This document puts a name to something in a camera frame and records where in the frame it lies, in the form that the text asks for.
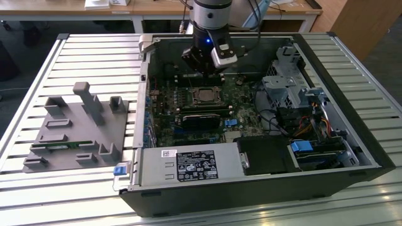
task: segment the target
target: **power supply label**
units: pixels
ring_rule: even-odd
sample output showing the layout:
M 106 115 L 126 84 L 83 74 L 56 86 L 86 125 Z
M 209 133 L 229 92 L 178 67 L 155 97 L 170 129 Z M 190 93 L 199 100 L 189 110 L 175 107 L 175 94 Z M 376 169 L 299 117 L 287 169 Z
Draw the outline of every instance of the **power supply label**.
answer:
M 178 180 L 181 182 L 218 178 L 214 151 L 186 152 L 177 154 Z

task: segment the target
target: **aluminum slotted table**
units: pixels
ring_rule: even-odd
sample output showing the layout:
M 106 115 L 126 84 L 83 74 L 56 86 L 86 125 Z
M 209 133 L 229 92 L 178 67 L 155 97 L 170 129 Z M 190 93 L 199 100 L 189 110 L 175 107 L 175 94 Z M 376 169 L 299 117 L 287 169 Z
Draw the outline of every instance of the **aluminum slotted table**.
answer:
M 47 114 L 47 97 L 78 102 L 76 81 L 100 101 L 130 101 L 123 160 L 133 156 L 139 34 L 60 35 L 0 141 L 2 225 L 394 225 L 402 220 L 402 110 L 337 37 L 303 34 L 397 169 L 329 198 L 142 218 L 113 189 L 114 167 L 26 174 L 23 161 Z M 316 86 L 320 82 L 312 75 Z

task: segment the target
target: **robot end effector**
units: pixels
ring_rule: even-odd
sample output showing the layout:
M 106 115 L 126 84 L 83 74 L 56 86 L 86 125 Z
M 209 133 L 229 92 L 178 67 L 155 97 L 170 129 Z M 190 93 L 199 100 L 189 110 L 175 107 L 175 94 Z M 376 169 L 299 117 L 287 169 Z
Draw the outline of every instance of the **robot end effector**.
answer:
M 238 61 L 229 34 L 231 4 L 233 0 L 194 0 L 193 46 L 182 59 L 205 75 L 222 72 Z

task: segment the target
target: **yellow wire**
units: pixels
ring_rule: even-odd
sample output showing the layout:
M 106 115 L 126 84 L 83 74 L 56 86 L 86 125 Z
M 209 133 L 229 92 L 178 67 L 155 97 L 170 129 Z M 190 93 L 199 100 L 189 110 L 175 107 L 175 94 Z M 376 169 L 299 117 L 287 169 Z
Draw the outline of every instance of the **yellow wire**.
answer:
M 330 127 L 329 127 L 329 121 L 328 120 L 325 120 L 325 119 L 322 119 L 322 121 L 326 123 L 326 132 L 329 133 L 329 130 L 330 130 Z
M 308 130 L 309 130 L 310 128 L 312 128 L 312 124 L 310 124 L 306 128 L 303 128 L 302 131 L 299 131 L 299 132 L 295 134 L 295 137 L 299 136 L 301 134 L 306 133 Z

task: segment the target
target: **blue tab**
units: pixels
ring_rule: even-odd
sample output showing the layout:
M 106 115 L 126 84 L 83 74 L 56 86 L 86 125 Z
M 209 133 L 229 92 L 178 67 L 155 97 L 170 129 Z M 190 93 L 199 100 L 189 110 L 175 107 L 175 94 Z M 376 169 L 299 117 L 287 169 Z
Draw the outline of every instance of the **blue tab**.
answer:
M 312 152 L 313 151 L 310 141 L 308 141 L 308 140 L 298 140 L 298 141 L 293 142 L 290 146 L 291 146 L 291 150 L 294 150 L 294 152 Z
M 235 126 L 238 124 L 237 119 L 225 120 L 225 126 Z
M 115 166 L 114 175 L 123 176 L 127 174 L 127 166 Z

